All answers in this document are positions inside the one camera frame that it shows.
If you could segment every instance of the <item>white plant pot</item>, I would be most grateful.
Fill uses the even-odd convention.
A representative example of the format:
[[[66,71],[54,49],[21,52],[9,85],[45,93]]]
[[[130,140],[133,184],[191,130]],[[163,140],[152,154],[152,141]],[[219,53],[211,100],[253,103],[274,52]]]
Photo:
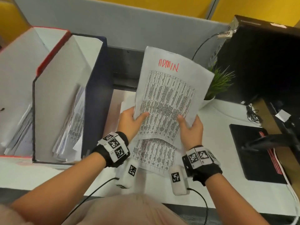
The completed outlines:
[[[214,99],[215,99],[215,97],[213,97],[211,100],[203,100],[203,102],[199,106],[199,110],[202,109],[204,106],[206,106],[209,102],[211,102]]]

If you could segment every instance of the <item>beige shirt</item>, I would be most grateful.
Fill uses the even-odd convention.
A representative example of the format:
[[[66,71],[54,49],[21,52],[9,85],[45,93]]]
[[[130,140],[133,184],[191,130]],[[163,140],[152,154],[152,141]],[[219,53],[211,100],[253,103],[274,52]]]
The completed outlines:
[[[0,205],[0,225],[33,225],[12,209]],[[146,195],[99,198],[82,204],[63,225],[186,225],[174,212]]]

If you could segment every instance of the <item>person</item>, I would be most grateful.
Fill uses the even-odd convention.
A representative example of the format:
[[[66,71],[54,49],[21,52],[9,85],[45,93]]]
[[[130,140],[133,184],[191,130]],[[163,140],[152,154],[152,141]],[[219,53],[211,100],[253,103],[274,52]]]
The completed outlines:
[[[133,107],[121,113],[117,132],[127,141],[127,145],[148,115],[147,112],[143,113],[134,120]],[[178,122],[184,148],[188,151],[195,146],[202,146],[203,125],[199,117],[196,116],[191,128],[180,115]],[[94,150],[79,163],[15,200],[9,207],[2,205],[0,224],[186,224],[166,206],[141,194],[87,201],[64,221],[106,166],[106,159]],[[267,221],[224,178],[222,171],[215,170],[217,172],[212,172],[212,175],[209,175],[210,171],[203,171],[206,174],[199,175],[205,177],[204,184],[223,224],[267,225]]]

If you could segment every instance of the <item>gray floor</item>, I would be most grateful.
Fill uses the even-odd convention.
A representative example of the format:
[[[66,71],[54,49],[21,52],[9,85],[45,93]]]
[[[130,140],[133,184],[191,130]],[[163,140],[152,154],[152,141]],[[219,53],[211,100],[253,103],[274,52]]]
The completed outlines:
[[[9,205],[14,200],[18,199],[19,197],[21,197],[27,192],[28,192],[27,190],[0,188],[0,204]],[[165,205],[190,225],[198,225],[198,224],[202,225],[204,223],[206,208],[184,206],[184,205],[173,205],[173,204],[165,204]],[[262,214],[262,216],[271,225],[290,224],[293,220],[293,217],[291,216],[271,215],[271,214]],[[209,208],[207,225],[219,225],[219,224],[222,223],[219,220],[216,209]]]

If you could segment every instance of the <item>yellow wall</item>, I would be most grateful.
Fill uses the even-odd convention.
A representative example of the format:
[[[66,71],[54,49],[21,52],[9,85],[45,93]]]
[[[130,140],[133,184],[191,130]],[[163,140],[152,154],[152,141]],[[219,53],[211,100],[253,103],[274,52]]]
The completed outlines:
[[[10,0],[0,0],[0,37],[2,46],[29,29],[28,23],[22,18],[18,9]]]
[[[178,15],[204,18],[211,0],[102,0]]]
[[[294,26],[300,20],[300,0],[220,0],[212,20],[229,23],[234,15]]]

